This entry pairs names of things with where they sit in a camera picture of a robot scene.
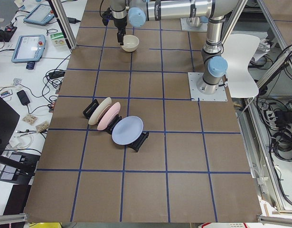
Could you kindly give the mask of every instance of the white chair seat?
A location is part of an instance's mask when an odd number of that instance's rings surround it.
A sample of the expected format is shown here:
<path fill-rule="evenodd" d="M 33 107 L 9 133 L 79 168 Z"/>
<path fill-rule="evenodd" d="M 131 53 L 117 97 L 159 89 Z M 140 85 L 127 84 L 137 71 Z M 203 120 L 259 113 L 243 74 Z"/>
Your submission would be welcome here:
<path fill-rule="evenodd" d="M 231 97 L 255 97 L 259 89 L 248 72 L 248 64 L 254 56 L 260 39 L 245 34 L 232 34 L 224 44 L 222 57 L 228 62 L 226 77 Z"/>

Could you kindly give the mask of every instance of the yellow object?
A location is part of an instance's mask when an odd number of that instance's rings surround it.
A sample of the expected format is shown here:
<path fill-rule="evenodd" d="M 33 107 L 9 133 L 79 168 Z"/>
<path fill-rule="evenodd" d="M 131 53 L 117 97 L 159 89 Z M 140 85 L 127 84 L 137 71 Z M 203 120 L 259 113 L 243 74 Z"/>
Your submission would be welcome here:
<path fill-rule="evenodd" d="M 61 225 L 59 222 L 52 222 L 52 223 L 30 223 L 29 227 L 33 227 L 33 228 L 61 228 Z"/>

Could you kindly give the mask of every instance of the plate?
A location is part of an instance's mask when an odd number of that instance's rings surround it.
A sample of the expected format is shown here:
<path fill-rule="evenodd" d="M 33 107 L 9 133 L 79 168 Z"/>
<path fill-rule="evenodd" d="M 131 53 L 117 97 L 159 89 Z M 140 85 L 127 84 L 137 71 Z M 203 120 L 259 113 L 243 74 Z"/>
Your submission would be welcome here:
<path fill-rule="evenodd" d="M 116 144 L 128 145 L 141 135 L 144 124 L 137 116 L 128 116 L 114 127 L 112 139 Z"/>
<path fill-rule="evenodd" d="M 107 97 L 106 99 L 104 99 L 91 115 L 89 119 L 89 125 L 97 124 L 100 118 L 108 111 L 111 104 L 111 98 Z"/>
<path fill-rule="evenodd" d="M 98 123 L 97 130 L 103 131 L 107 128 L 109 123 L 113 120 L 113 118 L 119 113 L 121 109 L 121 104 L 116 102 L 112 105 L 112 107 L 104 114 L 100 122 Z"/>

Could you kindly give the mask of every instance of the electronic device with screen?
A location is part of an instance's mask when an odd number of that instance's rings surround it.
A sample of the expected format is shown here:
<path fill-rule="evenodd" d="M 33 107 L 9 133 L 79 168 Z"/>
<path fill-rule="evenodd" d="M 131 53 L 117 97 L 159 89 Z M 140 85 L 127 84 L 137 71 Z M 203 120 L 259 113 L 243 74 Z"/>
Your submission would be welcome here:
<path fill-rule="evenodd" d="M 0 97 L 0 163 L 4 164 L 0 181 L 28 184 L 34 176 L 38 155 L 14 152 L 10 158 L 2 156 L 19 121 L 20 115 Z"/>
<path fill-rule="evenodd" d="M 54 13 L 49 5 L 40 4 L 36 6 L 23 21 L 30 24 L 46 25 L 54 18 Z"/>
<path fill-rule="evenodd" d="M 19 36 L 12 57 L 13 63 L 38 62 L 46 45 L 44 35 Z"/>

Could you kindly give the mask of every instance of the light blue plate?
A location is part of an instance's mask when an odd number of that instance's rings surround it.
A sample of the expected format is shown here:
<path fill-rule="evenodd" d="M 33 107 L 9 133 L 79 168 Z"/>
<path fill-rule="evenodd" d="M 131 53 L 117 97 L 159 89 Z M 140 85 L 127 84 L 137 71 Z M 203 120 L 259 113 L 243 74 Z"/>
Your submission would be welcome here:
<path fill-rule="evenodd" d="M 112 139 L 116 144 L 128 145 L 141 135 L 144 124 L 137 116 L 122 119 L 112 131 Z"/>

